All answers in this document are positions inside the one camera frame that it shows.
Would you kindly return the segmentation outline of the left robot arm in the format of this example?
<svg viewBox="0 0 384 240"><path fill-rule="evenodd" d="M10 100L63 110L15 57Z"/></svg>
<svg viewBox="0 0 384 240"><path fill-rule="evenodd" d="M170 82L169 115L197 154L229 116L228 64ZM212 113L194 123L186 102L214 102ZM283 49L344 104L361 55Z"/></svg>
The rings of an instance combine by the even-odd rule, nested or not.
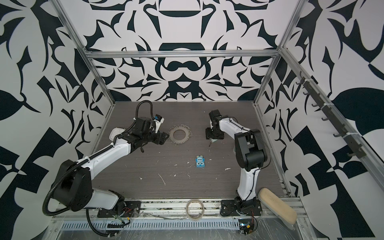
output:
<svg viewBox="0 0 384 240"><path fill-rule="evenodd" d="M44 199L42 211L46 216L56 216L66 211L105 209L122 213L125 198L115 191L93 187L94 178L117 160L135 150L142 150L148 143L163 145L169 134L160 132L164 118L137 118L128 129L114 128L112 141L107 147L76 162L61 164L55 182Z"/></svg>

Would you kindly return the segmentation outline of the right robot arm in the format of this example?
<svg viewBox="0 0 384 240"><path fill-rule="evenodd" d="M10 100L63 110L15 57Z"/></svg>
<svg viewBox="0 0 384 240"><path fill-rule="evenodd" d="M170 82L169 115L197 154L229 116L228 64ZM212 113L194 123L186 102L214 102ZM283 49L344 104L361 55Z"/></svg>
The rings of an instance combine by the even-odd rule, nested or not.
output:
<svg viewBox="0 0 384 240"><path fill-rule="evenodd" d="M238 210L251 206L256 200L256 185L260 171L268 160L266 143L261 131L241 126L237 121L213 110L209 113L210 127L206 128L206 139L210 143L223 140L228 135L235 143L235 156L241 168L240 183L235 204Z"/></svg>

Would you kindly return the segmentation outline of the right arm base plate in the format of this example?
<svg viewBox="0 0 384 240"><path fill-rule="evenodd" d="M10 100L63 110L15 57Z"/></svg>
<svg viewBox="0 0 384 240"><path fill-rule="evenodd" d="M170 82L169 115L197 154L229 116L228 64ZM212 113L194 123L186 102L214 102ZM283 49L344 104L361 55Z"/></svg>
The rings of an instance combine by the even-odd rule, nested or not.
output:
<svg viewBox="0 0 384 240"><path fill-rule="evenodd" d="M221 200L220 215L230 216L260 216L262 212L261 202L257 198L247 201L240 199Z"/></svg>

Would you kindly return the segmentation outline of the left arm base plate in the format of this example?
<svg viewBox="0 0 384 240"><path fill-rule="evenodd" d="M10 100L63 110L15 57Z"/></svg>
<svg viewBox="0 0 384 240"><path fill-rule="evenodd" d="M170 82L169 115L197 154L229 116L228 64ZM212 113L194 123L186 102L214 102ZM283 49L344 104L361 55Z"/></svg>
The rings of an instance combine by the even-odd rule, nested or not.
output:
<svg viewBox="0 0 384 240"><path fill-rule="evenodd" d="M100 209L98 212L98 218L113 218L114 216L120 216L121 218L135 217L141 211L141 201L122 201L111 209Z"/></svg>

